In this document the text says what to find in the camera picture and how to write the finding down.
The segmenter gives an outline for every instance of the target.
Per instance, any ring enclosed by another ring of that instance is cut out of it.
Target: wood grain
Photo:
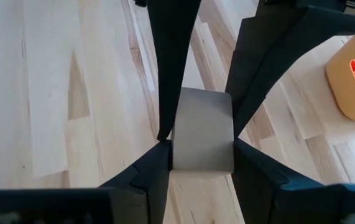
[[[202,1],[183,86],[224,91],[256,0]],[[240,138],[324,184],[355,183],[355,122],[325,64],[348,37],[298,59]],[[157,141],[157,60],[130,0],[0,0],[0,189],[94,187]],[[231,176],[171,175],[164,223],[244,223]]]

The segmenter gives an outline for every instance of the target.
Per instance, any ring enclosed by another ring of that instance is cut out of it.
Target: black frame
[[[166,137],[177,111],[200,0],[136,4],[148,8],[157,54],[159,143],[98,189],[0,190],[0,218],[13,214],[16,223],[163,222],[173,151]],[[345,8],[340,0],[260,0],[256,16],[242,20],[226,93],[233,100],[232,178],[248,224],[341,223],[355,218],[355,185],[324,186],[237,138],[300,56],[334,35],[355,34],[355,16],[344,14]]]

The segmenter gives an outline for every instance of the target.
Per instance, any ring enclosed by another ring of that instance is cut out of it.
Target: wooden floor
[[[203,0],[183,86],[224,91],[254,0]],[[325,184],[355,183],[355,122],[324,69],[334,37],[273,87],[241,138]],[[147,9],[132,0],[0,0],[0,189],[96,187],[157,134]],[[164,223],[243,223],[231,177],[172,177]]]

